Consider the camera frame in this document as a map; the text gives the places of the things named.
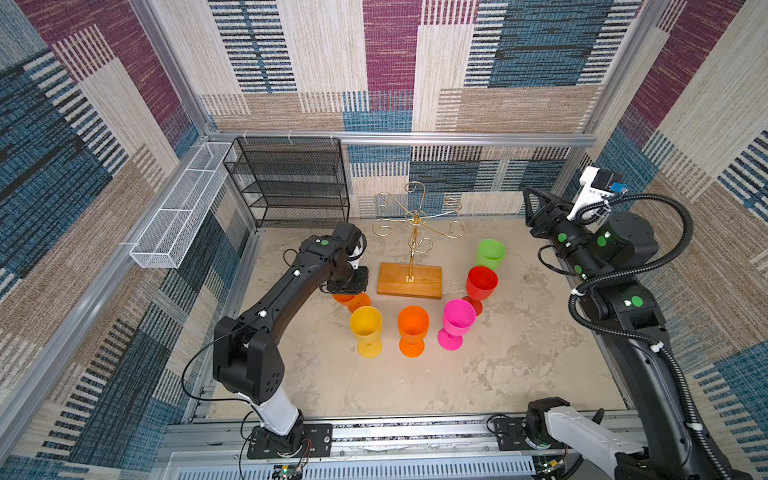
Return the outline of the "orange wine glass back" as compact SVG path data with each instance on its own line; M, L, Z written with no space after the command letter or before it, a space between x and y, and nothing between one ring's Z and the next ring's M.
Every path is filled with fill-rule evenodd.
M357 295L334 295L333 298L350 313L354 313L360 307L372 305L370 297L365 292Z

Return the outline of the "orange wine glass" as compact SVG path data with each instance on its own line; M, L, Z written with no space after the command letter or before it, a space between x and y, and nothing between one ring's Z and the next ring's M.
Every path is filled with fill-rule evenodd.
M365 292L357 295L334 295L333 298L350 313L354 313L360 307L372 305L370 297Z
M424 352L429 326L429 315L419 306L408 306L399 313L399 349L403 355L416 358Z

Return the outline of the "yellow wine glass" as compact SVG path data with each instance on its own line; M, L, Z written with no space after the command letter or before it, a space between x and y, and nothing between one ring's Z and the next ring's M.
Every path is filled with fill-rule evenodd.
M357 351L362 357L372 359L381 353L382 322L381 312L372 306L359 307L352 313L350 329L357 340Z

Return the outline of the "green wine glass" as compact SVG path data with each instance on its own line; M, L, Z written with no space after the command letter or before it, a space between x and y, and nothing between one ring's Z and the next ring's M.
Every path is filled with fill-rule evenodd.
M479 242L476 252L476 265L496 271L506 256L505 246L498 240L484 239Z

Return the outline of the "red wine glass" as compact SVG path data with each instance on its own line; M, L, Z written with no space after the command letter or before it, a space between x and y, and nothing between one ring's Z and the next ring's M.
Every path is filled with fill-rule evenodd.
M496 272L490 268L475 266L469 270L465 285L466 295L463 297L463 300L473 307L476 316L482 313L482 302L493 294L498 283L499 280Z

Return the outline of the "magenta wine glass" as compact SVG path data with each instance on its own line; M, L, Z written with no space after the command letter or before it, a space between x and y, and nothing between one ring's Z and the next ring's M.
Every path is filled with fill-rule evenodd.
M464 336L476 320L474 307L466 300L455 299L443 309L443 327L438 331L438 344L445 350L456 351L463 345Z

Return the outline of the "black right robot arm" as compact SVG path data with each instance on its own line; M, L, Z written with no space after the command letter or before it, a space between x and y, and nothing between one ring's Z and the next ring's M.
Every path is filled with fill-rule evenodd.
M658 202L677 212L682 233L663 256L651 224L614 206ZM567 309L598 334L617 362L641 420L646 442L617 440L560 398L530 403L527 434L535 445L561 443L613 479L746 479L712 439L674 358L661 308L638 276L665 266L690 244L694 222L679 201L652 193L626 194L582 207L535 188L524 191L525 221L547 239L581 278Z

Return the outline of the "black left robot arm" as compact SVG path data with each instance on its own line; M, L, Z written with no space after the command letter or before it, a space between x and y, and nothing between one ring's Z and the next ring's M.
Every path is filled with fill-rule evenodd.
M330 234L308 237L258 302L215 326L212 376L237 400L252 406L262 421L257 435L274 453L292 454L305 442L303 414L282 386L280 340L314 292L355 296L365 291L368 268L357 262L366 247L365 235L348 222L338 223Z

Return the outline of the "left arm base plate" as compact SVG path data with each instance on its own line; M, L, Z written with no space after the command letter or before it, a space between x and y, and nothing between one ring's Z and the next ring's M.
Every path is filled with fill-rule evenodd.
M330 456L333 426L330 423L300 424L286 436L265 427L255 427L248 437L246 457L249 460Z

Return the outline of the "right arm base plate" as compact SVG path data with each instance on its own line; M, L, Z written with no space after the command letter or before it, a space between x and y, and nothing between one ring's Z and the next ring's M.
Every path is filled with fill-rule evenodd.
M571 451L568 445L551 438L541 422L529 422L525 416L494 414L486 419L486 429L500 451Z

